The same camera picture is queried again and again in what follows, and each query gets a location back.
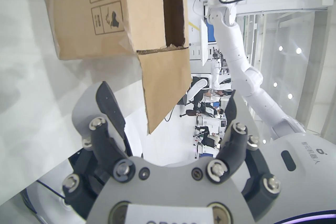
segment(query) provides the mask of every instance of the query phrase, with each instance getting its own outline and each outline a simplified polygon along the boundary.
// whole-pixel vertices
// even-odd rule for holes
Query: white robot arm
[[[249,64],[245,55],[243,37],[238,24],[234,21],[235,4],[223,4],[220,0],[209,0],[208,6],[207,19],[214,27],[217,45],[227,61],[231,73],[232,89],[239,91],[259,117],[270,127],[273,139],[291,133],[305,132],[300,123],[284,113],[260,87],[263,76],[258,69]]]

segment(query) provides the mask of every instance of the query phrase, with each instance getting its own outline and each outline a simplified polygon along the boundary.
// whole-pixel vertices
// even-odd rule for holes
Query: white label
[[[144,206],[129,204],[125,224],[210,224],[209,207]]]

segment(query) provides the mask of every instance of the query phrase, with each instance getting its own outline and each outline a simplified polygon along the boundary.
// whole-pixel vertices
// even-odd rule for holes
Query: metal screw
[[[269,179],[264,178],[263,184],[264,187],[272,194],[278,194],[280,192],[280,181],[275,176]]]
[[[95,119],[91,120],[89,124],[89,129],[95,131],[97,127],[100,127],[102,124],[105,124],[106,120],[103,117],[96,117]]]
[[[127,182],[134,177],[135,167],[133,162],[129,159],[122,159],[118,161],[113,169],[113,177],[118,182]]]
[[[129,170],[129,166],[126,163],[122,163],[117,167],[117,174],[119,176],[127,175]]]
[[[246,126],[241,123],[234,124],[234,130],[239,134],[242,134],[242,135],[246,134]]]
[[[251,144],[258,144],[258,142],[259,142],[258,137],[254,136],[254,135],[249,135],[249,142]]]
[[[124,224],[128,209],[128,202],[120,202],[116,204],[108,216],[108,224]]]
[[[68,189],[68,192],[74,192],[79,185],[79,176],[77,174],[71,174],[67,176],[62,185]]]
[[[82,139],[82,147],[86,150],[89,150],[92,148],[91,138],[83,138]]]
[[[224,175],[224,168],[223,166],[221,166],[220,164],[215,164],[212,168],[211,168],[211,172],[216,175],[217,177],[222,177]]]
[[[212,203],[213,223],[214,224],[231,224],[231,215],[228,209],[219,203]]]
[[[139,179],[142,181],[145,181],[149,178],[150,175],[150,171],[147,167],[144,167],[142,169],[140,169],[139,171]]]
[[[249,139],[247,141],[247,148],[251,151],[257,150],[259,147],[259,138],[254,135],[249,135]]]
[[[220,178],[224,175],[225,172],[228,171],[228,167],[225,165],[224,162],[222,162],[219,159],[214,159],[211,162],[209,162],[207,166],[207,173],[209,175],[209,178],[219,183],[221,180]]]
[[[191,176],[195,181],[200,181],[203,178],[203,172],[199,168],[192,169]]]

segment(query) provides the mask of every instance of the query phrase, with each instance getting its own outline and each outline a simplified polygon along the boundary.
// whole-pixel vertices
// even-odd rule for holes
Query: fragile symbol
[[[119,22],[117,21],[117,14],[115,13],[115,11],[112,12],[112,19],[110,21],[109,19],[109,12],[108,12],[108,8],[107,8],[107,14],[106,14],[106,22],[108,23],[108,25],[110,27],[119,27]]]

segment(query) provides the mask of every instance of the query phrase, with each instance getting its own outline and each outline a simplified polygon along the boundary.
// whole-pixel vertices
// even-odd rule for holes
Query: black slot
[[[285,163],[288,171],[294,171],[296,169],[296,164],[287,150],[281,152],[281,157],[284,160],[283,162]]]

